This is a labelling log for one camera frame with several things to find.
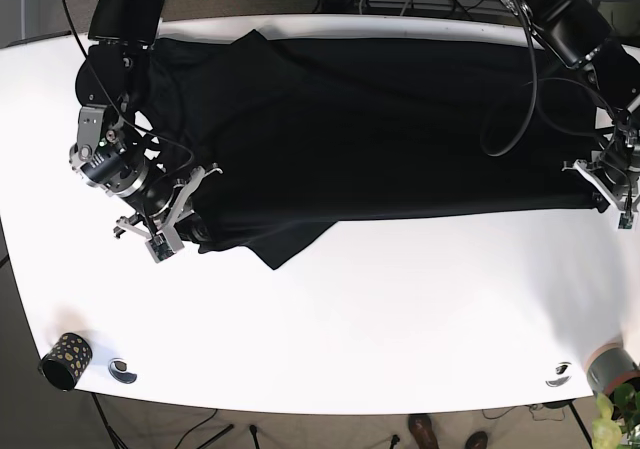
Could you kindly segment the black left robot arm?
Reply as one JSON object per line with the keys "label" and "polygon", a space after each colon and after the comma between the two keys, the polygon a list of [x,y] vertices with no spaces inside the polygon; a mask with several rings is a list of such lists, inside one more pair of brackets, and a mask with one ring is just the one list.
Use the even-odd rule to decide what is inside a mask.
{"label": "black left robot arm", "polygon": [[639,215],[639,63],[587,0],[501,0],[521,23],[529,45],[539,43],[574,72],[611,120],[611,134],[593,129],[590,160],[565,163],[590,183],[630,228]]}

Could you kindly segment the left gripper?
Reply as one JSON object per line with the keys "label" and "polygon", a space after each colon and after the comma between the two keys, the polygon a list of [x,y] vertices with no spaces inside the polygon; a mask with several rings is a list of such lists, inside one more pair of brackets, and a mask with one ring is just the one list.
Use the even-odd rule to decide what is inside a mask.
{"label": "left gripper", "polygon": [[563,171],[576,171],[598,193],[592,194],[593,208],[604,213],[610,206],[622,214],[639,213],[639,174],[623,171],[602,158],[593,162],[577,159],[563,163]]}

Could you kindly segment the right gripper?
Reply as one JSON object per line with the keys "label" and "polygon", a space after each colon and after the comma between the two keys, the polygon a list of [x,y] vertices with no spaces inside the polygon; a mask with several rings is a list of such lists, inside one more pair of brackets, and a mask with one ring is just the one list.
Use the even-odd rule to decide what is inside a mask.
{"label": "right gripper", "polygon": [[156,166],[144,164],[135,171],[136,177],[126,189],[113,192],[135,209],[133,216],[117,221],[114,237],[119,239],[125,232],[131,232],[149,239],[151,233],[167,225],[169,216],[174,214],[173,224],[178,222],[177,232],[183,241],[209,242],[210,234],[203,220],[191,216],[191,195],[213,173],[222,174],[223,171],[217,164],[198,166],[188,177],[175,179]]}

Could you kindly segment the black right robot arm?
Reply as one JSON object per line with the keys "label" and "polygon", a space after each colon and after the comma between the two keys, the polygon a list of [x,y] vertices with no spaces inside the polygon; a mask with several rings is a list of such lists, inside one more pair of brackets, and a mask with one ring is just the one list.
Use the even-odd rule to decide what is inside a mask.
{"label": "black right robot arm", "polygon": [[174,129],[145,129],[137,114],[150,94],[151,53],[165,0],[98,0],[75,92],[81,106],[69,164],[84,182],[134,210],[115,234],[150,245],[182,244],[192,194],[216,164],[198,166],[193,143]]}

